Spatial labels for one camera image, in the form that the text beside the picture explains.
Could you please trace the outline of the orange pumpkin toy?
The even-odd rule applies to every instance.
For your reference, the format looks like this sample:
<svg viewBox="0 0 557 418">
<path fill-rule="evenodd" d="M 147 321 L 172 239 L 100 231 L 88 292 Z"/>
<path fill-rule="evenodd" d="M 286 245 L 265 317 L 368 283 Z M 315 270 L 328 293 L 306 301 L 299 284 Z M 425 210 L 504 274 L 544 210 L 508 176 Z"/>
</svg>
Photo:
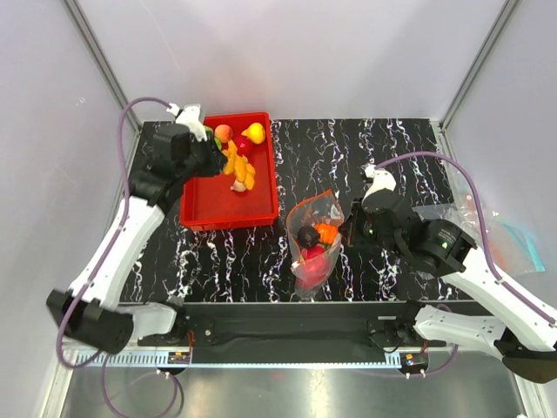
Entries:
<svg viewBox="0 0 557 418">
<path fill-rule="evenodd" d="M 339 233 L 338 228 L 332 224 L 318 223 L 314 228 L 319 234 L 319 242 L 327 246 L 331 246 L 334 243 Z"/>
</svg>

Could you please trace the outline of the clear bag orange zipper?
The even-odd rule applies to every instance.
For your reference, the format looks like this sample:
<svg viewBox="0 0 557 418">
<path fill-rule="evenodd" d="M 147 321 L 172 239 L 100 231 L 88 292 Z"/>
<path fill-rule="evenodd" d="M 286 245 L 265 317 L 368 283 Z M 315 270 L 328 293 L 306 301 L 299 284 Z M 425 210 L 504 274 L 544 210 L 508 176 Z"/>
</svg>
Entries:
<svg viewBox="0 0 557 418">
<path fill-rule="evenodd" d="M 344 221 L 340 204 L 330 190 L 303 200 L 288 213 L 291 272 L 299 298 L 313 297 L 332 274 L 342 241 L 339 227 Z"/>
</svg>

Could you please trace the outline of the dark mangosteen toy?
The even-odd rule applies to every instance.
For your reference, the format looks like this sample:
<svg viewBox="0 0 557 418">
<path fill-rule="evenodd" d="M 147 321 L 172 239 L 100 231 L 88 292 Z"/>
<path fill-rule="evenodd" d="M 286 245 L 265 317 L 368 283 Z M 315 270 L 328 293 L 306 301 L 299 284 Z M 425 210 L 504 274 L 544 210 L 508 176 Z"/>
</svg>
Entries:
<svg viewBox="0 0 557 418">
<path fill-rule="evenodd" d="M 313 226 L 304 225 L 298 231 L 297 241 L 301 248 L 310 249 L 320 242 L 320 234 Z"/>
</svg>

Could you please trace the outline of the pink dragon fruit toy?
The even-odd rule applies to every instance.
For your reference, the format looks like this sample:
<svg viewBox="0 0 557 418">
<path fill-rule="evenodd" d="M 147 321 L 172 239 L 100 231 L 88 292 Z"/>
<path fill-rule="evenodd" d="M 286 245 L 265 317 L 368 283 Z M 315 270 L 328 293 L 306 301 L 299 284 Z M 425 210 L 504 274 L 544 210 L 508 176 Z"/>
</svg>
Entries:
<svg viewBox="0 0 557 418">
<path fill-rule="evenodd" d="M 330 274 L 332 262 L 325 248 L 317 244 L 310 249 L 302 249 L 299 258 L 292 263 L 292 273 L 297 278 L 297 286 L 310 290 L 320 285 Z"/>
</svg>

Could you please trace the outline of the orange ginger root toy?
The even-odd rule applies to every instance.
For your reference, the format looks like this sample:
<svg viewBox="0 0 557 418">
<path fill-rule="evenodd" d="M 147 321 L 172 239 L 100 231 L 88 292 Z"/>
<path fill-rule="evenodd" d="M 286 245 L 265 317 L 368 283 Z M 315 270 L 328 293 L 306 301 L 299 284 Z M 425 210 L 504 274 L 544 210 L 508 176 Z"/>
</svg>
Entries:
<svg viewBox="0 0 557 418">
<path fill-rule="evenodd" d="M 251 191 L 255 186 L 256 171 L 248 158 L 237 154 L 237 147 L 233 141 L 227 143 L 227 147 L 222 153 L 227 158 L 222 173 L 226 176 L 232 175 L 233 182 L 237 180 L 246 186 L 246 192 Z"/>
</svg>

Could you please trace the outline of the small pink white toy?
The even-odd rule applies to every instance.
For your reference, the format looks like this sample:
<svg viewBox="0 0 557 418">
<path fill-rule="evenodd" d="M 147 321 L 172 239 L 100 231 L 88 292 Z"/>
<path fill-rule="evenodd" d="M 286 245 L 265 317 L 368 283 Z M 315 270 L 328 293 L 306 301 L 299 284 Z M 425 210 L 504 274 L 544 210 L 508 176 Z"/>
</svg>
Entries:
<svg viewBox="0 0 557 418">
<path fill-rule="evenodd" d="M 235 180 L 231 186 L 231 190 L 234 192 L 245 192 L 247 188 L 243 183 Z"/>
</svg>

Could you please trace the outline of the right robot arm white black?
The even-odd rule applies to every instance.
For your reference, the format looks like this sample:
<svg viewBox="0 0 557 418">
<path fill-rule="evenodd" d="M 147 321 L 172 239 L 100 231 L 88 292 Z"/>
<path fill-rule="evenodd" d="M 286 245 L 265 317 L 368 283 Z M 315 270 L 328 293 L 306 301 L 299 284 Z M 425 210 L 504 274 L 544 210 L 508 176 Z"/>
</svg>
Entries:
<svg viewBox="0 0 557 418">
<path fill-rule="evenodd" d="M 339 232 L 349 246 L 379 246 L 414 270 L 441 277 L 489 312 L 466 316 L 409 300 L 394 321 L 400 342 L 411 346 L 421 339 L 438 340 L 470 347 L 525 380 L 555 380 L 554 309 L 506 273 L 491 271 L 483 249 L 459 226 L 423 219 L 402 196 L 383 189 L 355 199 Z"/>
</svg>

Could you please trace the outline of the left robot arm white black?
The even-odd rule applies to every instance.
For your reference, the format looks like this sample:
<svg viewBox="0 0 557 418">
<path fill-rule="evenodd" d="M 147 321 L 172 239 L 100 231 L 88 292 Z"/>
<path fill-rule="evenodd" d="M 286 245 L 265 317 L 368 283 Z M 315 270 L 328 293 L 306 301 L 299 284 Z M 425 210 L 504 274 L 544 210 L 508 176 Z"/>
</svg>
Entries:
<svg viewBox="0 0 557 418">
<path fill-rule="evenodd" d="M 46 306 L 63 336 L 107 354 L 130 341 L 158 334 L 171 345 L 188 324 L 166 302 L 121 307 L 124 283 L 144 245 L 194 178 L 219 175 L 227 163 L 212 130 L 203 124 L 163 125 L 153 135 L 150 157 L 132 173 L 130 192 L 87 267 L 66 291 L 53 290 Z"/>
</svg>

